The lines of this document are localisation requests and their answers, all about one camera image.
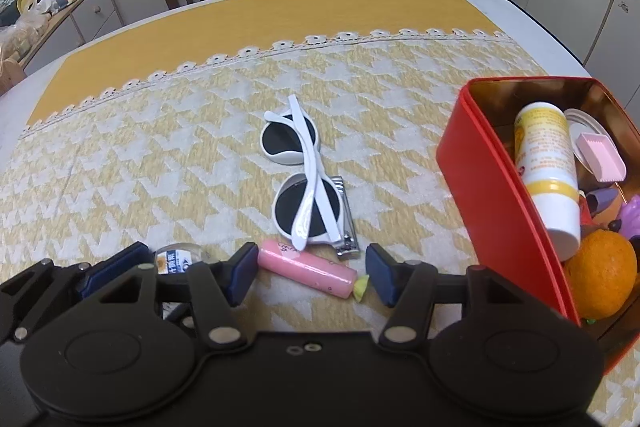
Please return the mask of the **pink tube with yellow cap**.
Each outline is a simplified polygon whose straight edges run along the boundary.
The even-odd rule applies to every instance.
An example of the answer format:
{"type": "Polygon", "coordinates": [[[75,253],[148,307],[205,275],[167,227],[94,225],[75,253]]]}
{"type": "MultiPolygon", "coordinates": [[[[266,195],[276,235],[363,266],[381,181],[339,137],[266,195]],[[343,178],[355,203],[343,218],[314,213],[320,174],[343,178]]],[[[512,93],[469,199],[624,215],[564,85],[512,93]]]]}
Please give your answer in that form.
{"type": "Polygon", "coordinates": [[[267,239],[259,247],[258,265],[316,291],[342,299],[354,298],[360,303],[369,285],[367,274],[359,275],[347,265],[326,258],[296,251],[288,244],[267,239]]]}

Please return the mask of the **yellow white supplement bottle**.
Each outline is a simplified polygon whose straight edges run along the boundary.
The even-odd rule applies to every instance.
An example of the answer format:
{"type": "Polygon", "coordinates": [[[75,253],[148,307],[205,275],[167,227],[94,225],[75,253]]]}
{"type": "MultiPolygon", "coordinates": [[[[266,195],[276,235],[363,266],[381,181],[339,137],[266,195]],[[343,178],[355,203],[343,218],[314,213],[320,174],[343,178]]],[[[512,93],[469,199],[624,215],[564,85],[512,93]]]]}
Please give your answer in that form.
{"type": "Polygon", "coordinates": [[[514,162],[555,254],[561,261],[570,259],[578,251],[582,231],[570,130],[559,107],[536,102],[518,112],[514,162]]]}

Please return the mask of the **orange fruit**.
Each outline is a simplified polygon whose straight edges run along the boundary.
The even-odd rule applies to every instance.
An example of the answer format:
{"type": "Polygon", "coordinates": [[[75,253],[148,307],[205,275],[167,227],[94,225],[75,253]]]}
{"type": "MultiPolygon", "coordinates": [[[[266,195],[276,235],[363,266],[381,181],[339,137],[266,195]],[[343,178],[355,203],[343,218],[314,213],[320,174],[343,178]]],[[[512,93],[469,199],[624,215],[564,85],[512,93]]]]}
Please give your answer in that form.
{"type": "Polygon", "coordinates": [[[578,315],[598,321],[626,303],[636,283],[637,256],[622,234],[597,230],[584,238],[563,270],[578,315]]]}

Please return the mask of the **purple rectangular block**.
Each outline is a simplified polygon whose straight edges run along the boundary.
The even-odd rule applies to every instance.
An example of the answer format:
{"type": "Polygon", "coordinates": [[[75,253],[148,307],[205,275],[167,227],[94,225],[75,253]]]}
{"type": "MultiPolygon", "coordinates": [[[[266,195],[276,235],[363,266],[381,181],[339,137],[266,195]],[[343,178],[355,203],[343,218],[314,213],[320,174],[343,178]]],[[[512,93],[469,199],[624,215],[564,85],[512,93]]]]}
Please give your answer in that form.
{"type": "Polygon", "coordinates": [[[600,215],[602,212],[613,213],[616,217],[623,204],[623,197],[616,185],[588,192],[586,194],[587,206],[591,216],[600,215]]]}

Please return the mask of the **pink square box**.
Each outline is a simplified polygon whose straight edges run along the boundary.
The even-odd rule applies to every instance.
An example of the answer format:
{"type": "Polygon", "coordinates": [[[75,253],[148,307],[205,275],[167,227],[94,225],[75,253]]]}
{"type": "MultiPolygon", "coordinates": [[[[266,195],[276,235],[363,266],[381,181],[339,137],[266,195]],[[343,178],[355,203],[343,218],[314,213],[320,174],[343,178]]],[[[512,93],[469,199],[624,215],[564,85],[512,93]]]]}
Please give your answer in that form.
{"type": "Polygon", "coordinates": [[[576,145],[582,158],[600,183],[623,182],[627,168],[613,141],[603,134],[581,133],[576,145]]]}

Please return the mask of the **black clear dental floss case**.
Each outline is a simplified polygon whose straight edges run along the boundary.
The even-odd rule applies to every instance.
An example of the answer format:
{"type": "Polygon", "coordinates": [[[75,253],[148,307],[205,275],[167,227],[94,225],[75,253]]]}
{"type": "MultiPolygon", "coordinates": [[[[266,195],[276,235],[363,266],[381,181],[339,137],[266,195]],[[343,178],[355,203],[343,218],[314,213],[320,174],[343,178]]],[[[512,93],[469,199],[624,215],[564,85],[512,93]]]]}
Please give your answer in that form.
{"type": "Polygon", "coordinates": [[[203,260],[204,249],[193,243],[175,243],[155,251],[155,264],[160,275],[186,272],[195,262],[203,260]]]}

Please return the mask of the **silver nail clipper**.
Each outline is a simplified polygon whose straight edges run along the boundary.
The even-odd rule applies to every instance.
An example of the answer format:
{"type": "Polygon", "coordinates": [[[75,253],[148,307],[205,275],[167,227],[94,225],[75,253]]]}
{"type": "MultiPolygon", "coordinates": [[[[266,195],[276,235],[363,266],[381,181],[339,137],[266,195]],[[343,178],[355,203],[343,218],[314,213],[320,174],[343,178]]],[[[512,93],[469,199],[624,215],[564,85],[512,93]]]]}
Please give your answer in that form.
{"type": "Polygon", "coordinates": [[[336,246],[335,251],[337,257],[347,259],[358,255],[360,253],[360,247],[354,220],[352,220],[352,212],[350,211],[344,180],[341,176],[332,176],[331,180],[336,186],[337,193],[340,194],[343,203],[343,243],[341,243],[340,246],[336,246]]]}

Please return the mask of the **white sunglasses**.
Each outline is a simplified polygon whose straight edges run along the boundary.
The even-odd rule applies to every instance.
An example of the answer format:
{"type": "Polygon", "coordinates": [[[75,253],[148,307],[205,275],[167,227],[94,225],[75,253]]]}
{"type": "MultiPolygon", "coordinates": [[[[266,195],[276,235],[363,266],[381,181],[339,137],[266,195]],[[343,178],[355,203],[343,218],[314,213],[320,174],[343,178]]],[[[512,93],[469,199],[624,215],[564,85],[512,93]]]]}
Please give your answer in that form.
{"type": "Polygon", "coordinates": [[[309,245],[343,243],[344,204],[334,181],[326,174],[320,155],[320,134],[296,96],[281,113],[267,110],[259,138],[267,159],[285,167],[299,167],[274,196],[272,221],[277,231],[297,249],[309,245]]]}

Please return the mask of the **red metal tin box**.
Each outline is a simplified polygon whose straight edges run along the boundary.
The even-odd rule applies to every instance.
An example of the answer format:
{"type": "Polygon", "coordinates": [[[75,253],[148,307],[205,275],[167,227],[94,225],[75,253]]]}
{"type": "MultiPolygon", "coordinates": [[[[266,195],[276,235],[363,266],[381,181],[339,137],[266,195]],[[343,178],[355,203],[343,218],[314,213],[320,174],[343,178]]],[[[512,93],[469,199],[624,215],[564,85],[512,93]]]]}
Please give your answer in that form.
{"type": "MultiPolygon", "coordinates": [[[[637,256],[634,289],[622,309],[589,325],[575,308],[563,265],[514,162],[514,121],[528,104],[547,102],[564,113],[583,110],[605,127],[627,168],[615,185],[626,204],[639,194],[639,132],[602,83],[592,78],[474,79],[460,91],[437,147],[436,158],[469,232],[478,261],[520,286],[597,341],[612,371],[639,339],[639,237],[629,241],[637,256]]],[[[576,166],[578,193],[598,181],[576,166]]],[[[598,222],[579,197],[582,239],[608,230],[617,216],[598,222]]]]}

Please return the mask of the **yellow houndstooth tablecloth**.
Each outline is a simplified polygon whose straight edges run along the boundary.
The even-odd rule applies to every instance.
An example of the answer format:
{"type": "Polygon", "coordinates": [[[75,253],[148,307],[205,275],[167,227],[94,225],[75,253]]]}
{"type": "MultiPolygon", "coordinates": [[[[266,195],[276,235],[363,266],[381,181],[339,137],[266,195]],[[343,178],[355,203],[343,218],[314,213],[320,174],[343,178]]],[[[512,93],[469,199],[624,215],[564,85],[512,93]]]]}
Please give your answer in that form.
{"type": "Polygon", "coordinates": [[[478,78],[591,78],[506,0],[212,0],[111,32],[1,100],[1,421],[6,426],[594,426],[639,386],[597,341],[478,261],[436,152],[478,78]],[[272,221],[299,167],[267,159],[294,95],[360,253],[297,249],[272,221]],[[367,274],[380,244],[437,269],[434,301],[360,303],[258,265],[243,302],[186,272],[267,239],[367,274]],[[132,243],[151,262],[88,298],[132,243]]]}

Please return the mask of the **white lid in box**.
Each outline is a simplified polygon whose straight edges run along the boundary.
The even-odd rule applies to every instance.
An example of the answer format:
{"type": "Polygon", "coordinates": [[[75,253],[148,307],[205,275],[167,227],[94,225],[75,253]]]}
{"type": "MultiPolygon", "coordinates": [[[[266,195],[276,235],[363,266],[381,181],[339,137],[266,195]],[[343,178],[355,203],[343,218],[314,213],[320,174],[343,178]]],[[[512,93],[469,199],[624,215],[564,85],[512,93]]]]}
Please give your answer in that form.
{"type": "Polygon", "coordinates": [[[583,110],[577,108],[569,108],[564,112],[564,116],[567,120],[568,131],[570,132],[570,141],[572,141],[572,147],[574,155],[577,160],[584,166],[587,166],[582,152],[577,146],[577,140],[583,133],[605,135],[608,138],[610,135],[605,130],[605,127],[583,110]]]}

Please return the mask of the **wooden side cabinet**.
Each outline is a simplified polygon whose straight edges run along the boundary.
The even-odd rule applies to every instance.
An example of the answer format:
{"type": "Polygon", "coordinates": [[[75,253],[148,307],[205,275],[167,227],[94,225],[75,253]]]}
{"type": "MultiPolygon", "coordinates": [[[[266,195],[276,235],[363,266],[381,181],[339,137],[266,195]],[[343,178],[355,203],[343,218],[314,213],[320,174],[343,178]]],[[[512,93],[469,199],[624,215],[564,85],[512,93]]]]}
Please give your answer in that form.
{"type": "Polygon", "coordinates": [[[1,93],[57,58],[122,28],[115,0],[76,0],[55,15],[1,28],[1,93]]]}

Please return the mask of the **purple spiky toy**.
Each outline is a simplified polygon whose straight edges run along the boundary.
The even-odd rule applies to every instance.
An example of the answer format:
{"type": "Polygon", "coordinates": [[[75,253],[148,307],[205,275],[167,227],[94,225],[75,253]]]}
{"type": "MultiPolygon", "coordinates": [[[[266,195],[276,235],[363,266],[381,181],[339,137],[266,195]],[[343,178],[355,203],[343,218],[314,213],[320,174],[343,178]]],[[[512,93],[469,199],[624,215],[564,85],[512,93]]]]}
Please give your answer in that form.
{"type": "Polygon", "coordinates": [[[620,208],[618,216],[608,224],[612,232],[620,233],[628,241],[640,236],[640,195],[634,195],[620,208]]]}

